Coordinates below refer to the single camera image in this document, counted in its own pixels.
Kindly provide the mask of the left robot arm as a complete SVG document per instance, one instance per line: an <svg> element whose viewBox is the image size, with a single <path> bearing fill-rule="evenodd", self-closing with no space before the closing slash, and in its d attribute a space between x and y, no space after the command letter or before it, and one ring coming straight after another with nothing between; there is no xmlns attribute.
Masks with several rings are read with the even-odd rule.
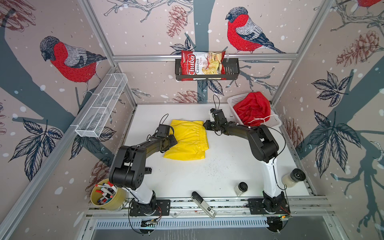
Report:
<svg viewBox="0 0 384 240"><path fill-rule="evenodd" d="M173 127L159 124L145 142L120 147L110 167L110 182L131 193L144 215L152 215L157 208L155 192L144 184L146 160L154 153L165 153L175 146L174 133Z"/></svg>

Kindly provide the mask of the yellow shorts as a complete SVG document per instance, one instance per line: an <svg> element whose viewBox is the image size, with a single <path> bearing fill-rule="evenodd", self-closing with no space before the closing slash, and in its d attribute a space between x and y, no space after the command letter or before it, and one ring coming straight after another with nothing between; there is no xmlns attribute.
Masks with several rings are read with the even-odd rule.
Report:
<svg viewBox="0 0 384 240"><path fill-rule="evenodd" d="M177 161L205 159L209 143L203 124L203 121L172 120L177 144L165 152L164 158Z"/></svg>

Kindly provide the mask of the white black-capped bottle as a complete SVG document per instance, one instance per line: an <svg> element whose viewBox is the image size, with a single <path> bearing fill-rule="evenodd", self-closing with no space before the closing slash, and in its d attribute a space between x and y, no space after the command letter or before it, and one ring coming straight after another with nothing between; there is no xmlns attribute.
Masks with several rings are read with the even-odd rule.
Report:
<svg viewBox="0 0 384 240"><path fill-rule="evenodd" d="M282 183L287 188L294 187L297 183L306 180L306 174L301 169L293 169L289 174L282 177Z"/></svg>

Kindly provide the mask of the red cassava chips bag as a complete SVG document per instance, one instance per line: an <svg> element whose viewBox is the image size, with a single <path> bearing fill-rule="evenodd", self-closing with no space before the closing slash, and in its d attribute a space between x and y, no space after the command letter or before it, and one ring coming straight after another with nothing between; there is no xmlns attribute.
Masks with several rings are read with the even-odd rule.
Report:
<svg viewBox="0 0 384 240"><path fill-rule="evenodd" d="M182 51L182 75L224 75L223 60L226 52Z"/></svg>

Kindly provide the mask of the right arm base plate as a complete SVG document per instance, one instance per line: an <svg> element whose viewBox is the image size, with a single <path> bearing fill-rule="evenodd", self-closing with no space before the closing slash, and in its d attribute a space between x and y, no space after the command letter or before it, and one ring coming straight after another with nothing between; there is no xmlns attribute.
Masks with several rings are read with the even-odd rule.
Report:
<svg viewBox="0 0 384 240"><path fill-rule="evenodd" d="M286 199L248 199L245 205L251 215L289 215L291 213Z"/></svg>

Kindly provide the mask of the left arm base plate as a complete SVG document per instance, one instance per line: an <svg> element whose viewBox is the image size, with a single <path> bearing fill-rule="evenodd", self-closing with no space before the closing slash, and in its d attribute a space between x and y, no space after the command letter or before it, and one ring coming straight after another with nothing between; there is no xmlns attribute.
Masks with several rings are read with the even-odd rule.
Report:
<svg viewBox="0 0 384 240"><path fill-rule="evenodd" d="M168 216L170 214L170 200L156 200L149 204L140 204L138 201L132 200L129 206L130 217L152 217L152 216Z"/></svg>

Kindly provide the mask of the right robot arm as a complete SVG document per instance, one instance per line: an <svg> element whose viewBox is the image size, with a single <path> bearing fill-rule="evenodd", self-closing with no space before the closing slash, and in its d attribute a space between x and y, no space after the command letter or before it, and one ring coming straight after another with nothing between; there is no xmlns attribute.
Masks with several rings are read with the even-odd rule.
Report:
<svg viewBox="0 0 384 240"><path fill-rule="evenodd" d="M279 145L265 125L249 127L233 121L227 121L224 112L210 109L211 119L204 123L208 131L220 132L227 136L236 136L248 140L251 152L262 164L264 178L263 207L269 214L274 214L288 202L284 189L279 186L276 171L276 159Z"/></svg>

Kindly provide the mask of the small black box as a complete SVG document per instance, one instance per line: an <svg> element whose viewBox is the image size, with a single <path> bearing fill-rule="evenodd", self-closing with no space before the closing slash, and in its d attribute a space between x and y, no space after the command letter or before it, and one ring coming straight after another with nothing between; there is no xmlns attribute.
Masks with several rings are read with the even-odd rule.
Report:
<svg viewBox="0 0 384 240"><path fill-rule="evenodd" d="M150 175L152 173L152 168L145 167L145 175Z"/></svg>

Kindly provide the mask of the yellow cup of markers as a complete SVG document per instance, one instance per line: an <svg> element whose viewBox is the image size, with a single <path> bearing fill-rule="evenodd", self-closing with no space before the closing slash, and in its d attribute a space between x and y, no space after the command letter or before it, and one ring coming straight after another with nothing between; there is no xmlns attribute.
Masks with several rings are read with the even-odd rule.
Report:
<svg viewBox="0 0 384 240"><path fill-rule="evenodd" d="M98 208L118 211L127 203L127 192L105 179L94 185L90 198L91 203Z"/></svg>

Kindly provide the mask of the red shorts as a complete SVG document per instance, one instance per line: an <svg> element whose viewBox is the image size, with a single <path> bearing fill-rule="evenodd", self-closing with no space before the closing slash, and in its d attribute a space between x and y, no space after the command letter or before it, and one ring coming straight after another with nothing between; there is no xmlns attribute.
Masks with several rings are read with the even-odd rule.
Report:
<svg viewBox="0 0 384 240"><path fill-rule="evenodd" d="M260 126L271 117L270 102L261 92L249 93L234 110L243 125L250 127Z"/></svg>

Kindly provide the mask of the black silver stapler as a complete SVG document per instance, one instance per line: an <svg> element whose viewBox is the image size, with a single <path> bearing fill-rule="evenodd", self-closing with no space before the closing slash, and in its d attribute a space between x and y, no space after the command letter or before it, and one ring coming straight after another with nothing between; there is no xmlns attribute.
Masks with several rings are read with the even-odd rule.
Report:
<svg viewBox="0 0 384 240"><path fill-rule="evenodd" d="M196 192L192 192L191 199L201 208L211 219L216 217L216 212L211 206Z"/></svg>

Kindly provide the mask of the white perforated plastic basket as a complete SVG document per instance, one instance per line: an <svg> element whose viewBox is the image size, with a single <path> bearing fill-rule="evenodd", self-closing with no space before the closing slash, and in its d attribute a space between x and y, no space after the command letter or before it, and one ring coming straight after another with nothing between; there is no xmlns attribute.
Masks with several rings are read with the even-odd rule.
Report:
<svg viewBox="0 0 384 240"><path fill-rule="evenodd" d="M244 100L247 95L248 95L248 93L245 93L245 94L235 95L235 96L229 97L227 99L227 103L230 106L230 110L231 110L232 116L235 119L235 122L237 122L239 124L243 124L243 122L241 121L241 119L237 115L236 111L234 110L234 106L237 103L239 103L242 100ZM269 116L268 120L262 119L262 124L265 124L266 126L271 127L271 128L275 128L275 127L279 128L282 125L282 121L280 120L278 115L275 114L275 112L273 110L271 110L271 114L272 115Z"/></svg>

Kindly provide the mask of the white mesh wall shelf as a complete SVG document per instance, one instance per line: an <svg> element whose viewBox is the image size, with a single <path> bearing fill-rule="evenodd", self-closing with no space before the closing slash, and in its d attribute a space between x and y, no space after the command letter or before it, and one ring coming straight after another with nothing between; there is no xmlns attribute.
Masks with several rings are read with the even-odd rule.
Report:
<svg viewBox="0 0 384 240"><path fill-rule="evenodd" d="M108 80L101 91L96 94L96 99L75 130L80 137L98 138L101 136L127 81L125 74L113 73L109 75Z"/></svg>

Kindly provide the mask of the small black-lidded jar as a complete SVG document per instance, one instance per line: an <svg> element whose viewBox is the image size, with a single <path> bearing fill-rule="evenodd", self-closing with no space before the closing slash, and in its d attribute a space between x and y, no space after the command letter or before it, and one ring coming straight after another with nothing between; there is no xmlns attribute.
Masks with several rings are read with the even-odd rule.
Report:
<svg viewBox="0 0 384 240"><path fill-rule="evenodd" d="M240 182L234 188L235 194L237 197L240 197L248 191L248 185L245 182Z"/></svg>

